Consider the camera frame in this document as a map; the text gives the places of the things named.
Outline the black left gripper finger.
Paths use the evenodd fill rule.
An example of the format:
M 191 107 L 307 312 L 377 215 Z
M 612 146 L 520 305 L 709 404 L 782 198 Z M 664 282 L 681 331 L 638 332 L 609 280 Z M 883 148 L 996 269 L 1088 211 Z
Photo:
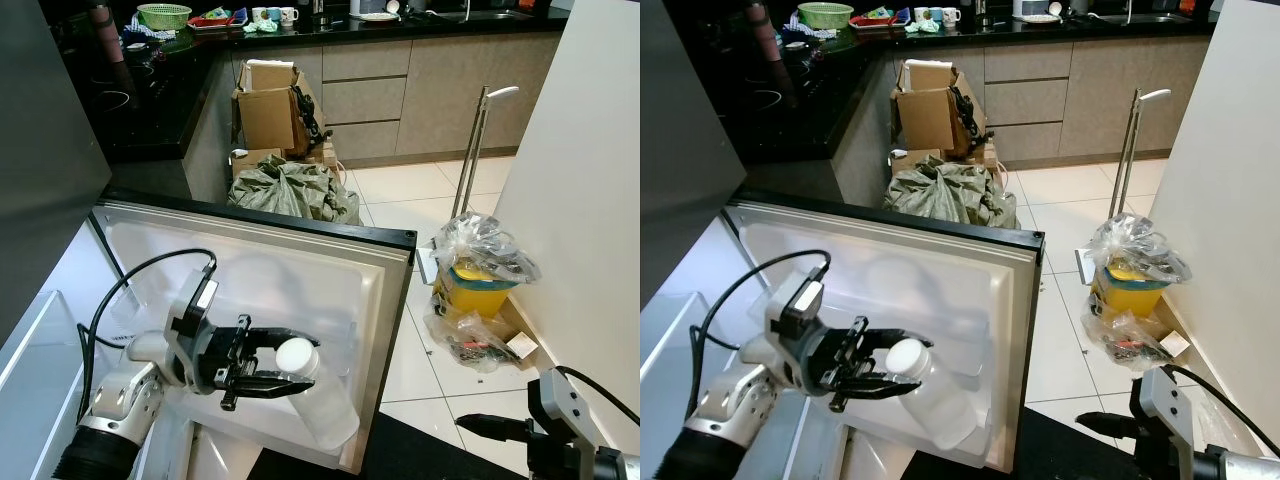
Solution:
M 890 349 L 899 342 L 909 339 L 911 333 L 904 329 L 870 328 L 867 316 L 856 316 L 852 324 L 854 347 L 858 353 L 870 353 L 874 349 Z
M 284 326 L 252 326 L 252 317 L 248 314 L 238 316 L 238 326 L 244 332 L 241 344 L 246 351 L 278 349 L 285 342 L 301 338 L 300 332 Z
M 300 394 L 314 385 L 314 379 L 293 372 L 257 371 L 251 374 L 233 374 L 221 387 L 224 396 L 220 401 L 220 408 L 224 411 L 236 411 L 239 398 L 282 398 Z
M 892 372 L 865 372 L 841 378 L 835 383 L 831 411 L 842 413 L 851 399 L 878 401 L 905 396 L 922 385 L 922 380 Z

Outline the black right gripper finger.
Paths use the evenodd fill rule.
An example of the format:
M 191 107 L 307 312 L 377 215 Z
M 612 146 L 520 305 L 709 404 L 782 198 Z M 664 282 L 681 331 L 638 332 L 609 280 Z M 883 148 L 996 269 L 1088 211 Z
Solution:
M 1142 434 L 1142 425 L 1137 419 L 1120 413 L 1085 412 L 1078 415 L 1075 422 L 1093 433 L 1116 439 L 1137 439 Z
M 530 443 L 540 435 L 531 419 L 507 419 L 490 413 L 466 413 L 454 425 L 475 435 L 497 442 Z

